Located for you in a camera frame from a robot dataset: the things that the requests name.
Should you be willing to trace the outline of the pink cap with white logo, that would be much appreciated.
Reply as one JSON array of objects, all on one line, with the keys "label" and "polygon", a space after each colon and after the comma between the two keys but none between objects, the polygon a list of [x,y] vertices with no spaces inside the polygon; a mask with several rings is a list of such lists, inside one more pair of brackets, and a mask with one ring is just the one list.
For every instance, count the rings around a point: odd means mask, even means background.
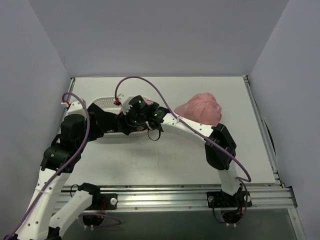
[{"label": "pink cap with white logo", "polygon": [[147,128],[150,105],[141,95],[128,99],[122,105],[127,107],[125,111],[121,110],[116,116],[118,130],[125,135],[132,132],[140,132]]}]

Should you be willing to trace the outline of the plain pink baseball cap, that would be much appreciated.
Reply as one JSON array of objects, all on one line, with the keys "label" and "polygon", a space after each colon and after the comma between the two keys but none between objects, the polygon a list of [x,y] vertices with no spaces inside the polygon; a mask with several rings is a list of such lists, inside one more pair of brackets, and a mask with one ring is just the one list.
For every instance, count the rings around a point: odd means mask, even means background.
[{"label": "plain pink baseball cap", "polygon": [[222,118],[222,107],[209,92],[198,93],[175,108],[174,113],[199,124],[216,126]]}]

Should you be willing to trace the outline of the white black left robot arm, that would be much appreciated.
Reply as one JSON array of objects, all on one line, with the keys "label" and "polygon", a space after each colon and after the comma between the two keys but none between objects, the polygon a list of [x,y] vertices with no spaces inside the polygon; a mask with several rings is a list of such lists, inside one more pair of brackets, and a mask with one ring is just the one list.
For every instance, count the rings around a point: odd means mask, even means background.
[{"label": "white black left robot arm", "polygon": [[60,133],[43,154],[37,185],[28,209],[7,240],[61,240],[72,223],[86,209],[102,204],[100,187],[82,183],[74,196],[53,213],[59,195],[89,140],[91,119],[82,101],[66,104],[67,115]]}]

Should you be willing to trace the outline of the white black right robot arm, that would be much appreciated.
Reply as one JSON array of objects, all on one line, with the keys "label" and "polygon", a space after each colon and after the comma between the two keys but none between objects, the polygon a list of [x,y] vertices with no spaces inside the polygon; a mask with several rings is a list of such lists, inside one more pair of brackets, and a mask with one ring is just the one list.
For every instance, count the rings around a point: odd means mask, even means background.
[{"label": "white black right robot arm", "polygon": [[174,113],[168,105],[162,107],[156,102],[148,104],[140,95],[120,99],[119,103],[119,115],[124,121],[126,135],[142,127],[144,130],[168,132],[192,140],[204,148],[207,163],[218,172],[223,203],[232,207],[240,201],[238,190],[241,183],[235,166],[237,145],[226,126],[186,119]]}]

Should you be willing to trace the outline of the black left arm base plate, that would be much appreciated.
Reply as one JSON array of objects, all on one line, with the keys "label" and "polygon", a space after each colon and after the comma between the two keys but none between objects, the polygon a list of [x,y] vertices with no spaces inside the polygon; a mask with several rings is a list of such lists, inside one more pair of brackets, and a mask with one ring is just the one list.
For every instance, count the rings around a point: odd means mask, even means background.
[{"label": "black left arm base plate", "polygon": [[99,193],[92,197],[92,203],[86,211],[116,210],[118,195],[116,193]]}]

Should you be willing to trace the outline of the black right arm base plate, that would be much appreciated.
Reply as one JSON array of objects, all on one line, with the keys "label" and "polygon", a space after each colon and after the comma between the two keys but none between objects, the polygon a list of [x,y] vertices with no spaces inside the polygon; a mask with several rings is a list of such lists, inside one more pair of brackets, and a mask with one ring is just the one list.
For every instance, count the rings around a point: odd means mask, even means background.
[{"label": "black right arm base plate", "polygon": [[248,191],[240,191],[234,195],[229,195],[222,190],[208,191],[206,193],[207,205],[209,208],[239,208],[252,207],[251,195]]}]

